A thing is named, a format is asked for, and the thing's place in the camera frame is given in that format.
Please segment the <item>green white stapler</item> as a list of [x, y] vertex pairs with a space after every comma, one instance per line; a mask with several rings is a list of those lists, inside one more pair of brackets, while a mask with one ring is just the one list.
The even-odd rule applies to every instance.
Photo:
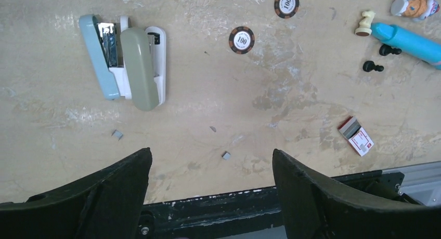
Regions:
[[156, 26], [121, 34], [123, 59], [136, 108], [151, 111], [166, 100], [166, 34]]

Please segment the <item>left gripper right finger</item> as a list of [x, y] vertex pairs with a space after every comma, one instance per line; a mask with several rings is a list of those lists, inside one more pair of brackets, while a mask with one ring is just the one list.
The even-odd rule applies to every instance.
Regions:
[[440, 208], [373, 181], [355, 189], [273, 152], [288, 238], [440, 238]]

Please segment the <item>light blue stapler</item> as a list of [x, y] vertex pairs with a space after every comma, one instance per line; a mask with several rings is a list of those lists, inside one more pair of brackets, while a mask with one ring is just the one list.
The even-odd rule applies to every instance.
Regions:
[[125, 62], [119, 60], [118, 50], [119, 32], [129, 28], [129, 17], [120, 16], [120, 23], [112, 23], [83, 15], [79, 27], [103, 96], [107, 100], [131, 99]]

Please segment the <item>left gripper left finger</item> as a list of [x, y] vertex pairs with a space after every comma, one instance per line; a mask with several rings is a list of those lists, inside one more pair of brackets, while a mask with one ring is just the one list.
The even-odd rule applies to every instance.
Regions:
[[23, 203], [1, 203], [1, 238], [136, 238], [151, 165], [143, 148]]

